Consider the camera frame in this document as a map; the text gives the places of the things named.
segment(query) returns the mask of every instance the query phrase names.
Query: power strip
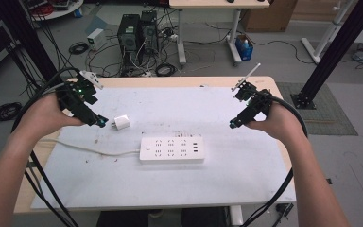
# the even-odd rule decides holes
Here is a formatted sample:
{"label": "power strip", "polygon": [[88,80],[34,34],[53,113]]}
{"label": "power strip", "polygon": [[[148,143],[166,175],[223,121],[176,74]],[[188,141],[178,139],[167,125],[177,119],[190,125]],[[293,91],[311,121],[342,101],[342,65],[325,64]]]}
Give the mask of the power strip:
{"label": "power strip", "polygon": [[200,163],[204,158],[202,137],[145,137],[141,140],[142,163]]}

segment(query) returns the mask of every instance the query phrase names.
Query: hand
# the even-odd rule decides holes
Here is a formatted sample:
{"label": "hand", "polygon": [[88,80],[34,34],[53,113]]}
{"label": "hand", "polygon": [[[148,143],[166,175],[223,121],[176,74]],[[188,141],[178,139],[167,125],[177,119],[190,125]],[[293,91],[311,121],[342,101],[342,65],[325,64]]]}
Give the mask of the hand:
{"label": "hand", "polygon": [[64,126],[81,126],[83,123],[67,116],[59,107],[56,94],[49,94],[35,102],[23,115],[13,134],[37,142],[42,137]]}
{"label": "hand", "polygon": [[265,121],[251,121],[247,126],[250,129],[264,131],[284,144],[305,137],[302,125],[296,116],[276,102],[272,103]]}

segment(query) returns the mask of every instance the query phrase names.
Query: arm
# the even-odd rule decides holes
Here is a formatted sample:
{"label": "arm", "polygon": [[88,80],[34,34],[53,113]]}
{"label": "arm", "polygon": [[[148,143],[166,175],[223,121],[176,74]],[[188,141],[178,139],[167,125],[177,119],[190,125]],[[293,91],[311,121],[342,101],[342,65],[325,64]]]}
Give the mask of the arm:
{"label": "arm", "polygon": [[350,226],[302,126],[290,111],[273,103],[267,120],[250,122],[248,126],[279,139],[287,148],[293,165],[300,226]]}
{"label": "arm", "polygon": [[0,153],[0,226],[10,226],[28,156],[37,142],[63,126],[82,123],[66,116],[55,94],[42,97],[24,114]]}

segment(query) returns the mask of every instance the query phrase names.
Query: floor mat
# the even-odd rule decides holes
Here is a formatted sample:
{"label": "floor mat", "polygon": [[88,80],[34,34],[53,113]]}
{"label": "floor mat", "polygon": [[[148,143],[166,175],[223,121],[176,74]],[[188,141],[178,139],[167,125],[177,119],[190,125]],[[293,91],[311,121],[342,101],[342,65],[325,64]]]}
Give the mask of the floor mat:
{"label": "floor mat", "polygon": [[[290,94],[298,94],[303,83],[276,83],[285,101],[293,105]],[[330,91],[323,84],[314,98],[316,110],[298,110],[305,121],[309,134],[318,135],[358,135],[347,115]]]}

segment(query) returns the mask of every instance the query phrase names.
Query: floor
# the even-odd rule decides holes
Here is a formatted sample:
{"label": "floor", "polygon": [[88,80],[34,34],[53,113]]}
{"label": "floor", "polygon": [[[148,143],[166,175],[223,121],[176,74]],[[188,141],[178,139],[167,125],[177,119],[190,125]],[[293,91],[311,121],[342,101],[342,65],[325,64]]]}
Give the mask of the floor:
{"label": "floor", "polygon": [[[130,9],[130,11],[133,10],[138,12],[139,8]],[[75,42],[85,41],[85,37],[91,28],[94,28],[94,25],[101,25],[115,32],[118,25],[116,23],[118,19],[115,17],[123,14],[125,9],[111,4],[99,7],[86,5],[83,7],[83,11],[84,17],[82,18],[76,19],[69,15],[49,22],[52,33],[66,56],[68,55],[67,48]],[[187,18],[188,21],[185,26],[184,39],[186,41],[210,42],[220,40],[226,35],[226,31],[209,26],[223,28],[231,25],[227,19],[229,17],[226,16],[220,17],[221,19],[218,20],[211,16],[211,12],[190,13],[192,16]],[[229,11],[224,11],[224,13],[225,15],[230,14]],[[176,23],[177,15],[171,15],[172,22]],[[319,22],[293,21],[286,32],[252,33],[249,35],[253,41],[260,44],[271,41],[293,44],[297,48],[298,58],[301,61],[311,62],[300,38],[306,37],[313,45],[316,45],[327,26],[328,24]],[[41,30],[38,30],[38,33],[48,54],[53,62],[56,62],[53,45],[44,37]],[[335,190],[349,221],[353,226],[363,227],[363,69],[356,69],[358,63],[348,61],[355,48],[356,44],[346,53],[343,57],[344,61],[336,67],[326,83],[354,125],[358,136],[310,135],[309,139],[325,176],[332,180],[331,186]],[[118,60],[119,52],[118,47],[109,47],[97,55],[91,65],[105,67],[113,63],[113,59]],[[168,61],[179,67],[174,44],[167,48],[167,53]],[[291,45],[281,42],[255,45],[251,60],[244,61],[237,67],[233,67],[230,52],[224,42],[211,45],[186,44],[186,55],[188,63],[183,69],[179,68],[174,75],[175,77],[244,76],[257,62],[261,62],[262,66],[255,71],[255,76],[271,76],[279,82],[306,82],[316,67],[313,63],[298,61],[295,57],[295,49]],[[76,67],[85,68],[85,58],[85,54],[72,56],[70,62]],[[109,67],[108,70],[116,72],[117,69],[114,66],[113,68]],[[10,58],[4,59],[0,63],[0,105],[14,101],[26,103],[27,96],[22,94],[25,88],[26,82],[17,66]],[[0,149],[9,135],[11,124],[12,122],[0,123]],[[243,206],[244,218],[247,218],[253,209],[252,206]],[[179,213],[180,210],[178,209],[165,210],[161,218],[150,220],[150,226],[180,226],[178,224]],[[80,226],[95,226],[98,212],[74,212],[74,217]],[[252,226],[271,226],[276,217],[277,213],[272,207]],[[288,217],[288,220],[285,218],[282,220],[280,226],[298,226],[296,208],[293,208]],[[12,226],[61,225],[52,214],[41,213],[16,215]]]}

